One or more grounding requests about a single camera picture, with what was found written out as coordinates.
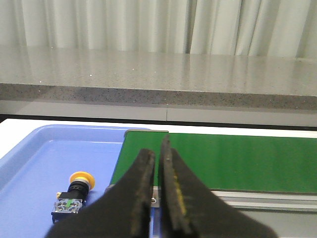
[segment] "blue tray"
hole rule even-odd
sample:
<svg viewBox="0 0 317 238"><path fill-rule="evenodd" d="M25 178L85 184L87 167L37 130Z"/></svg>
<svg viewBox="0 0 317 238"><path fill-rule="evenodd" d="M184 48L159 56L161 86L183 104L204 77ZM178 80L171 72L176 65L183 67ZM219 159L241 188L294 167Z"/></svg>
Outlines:
<svg viewBox="0 0 317 238"><path fill-rule="evenodd" d="M48 125L24 138L0 159L0 237L45 236L56 192L68 189L76 171L87 171L96 180L87 205L102 196L128 129Z"/></svg>

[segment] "gray speckled surface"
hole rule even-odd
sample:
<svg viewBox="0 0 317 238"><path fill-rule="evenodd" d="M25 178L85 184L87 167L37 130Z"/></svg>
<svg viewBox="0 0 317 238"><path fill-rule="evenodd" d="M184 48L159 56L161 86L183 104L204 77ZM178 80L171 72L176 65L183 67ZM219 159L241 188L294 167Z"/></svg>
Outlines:
<svg viewBox="0 0 317 238"><path fill-rule="evenodd" d="M0 100L317 110L317 61L0 47Z"/></svg>

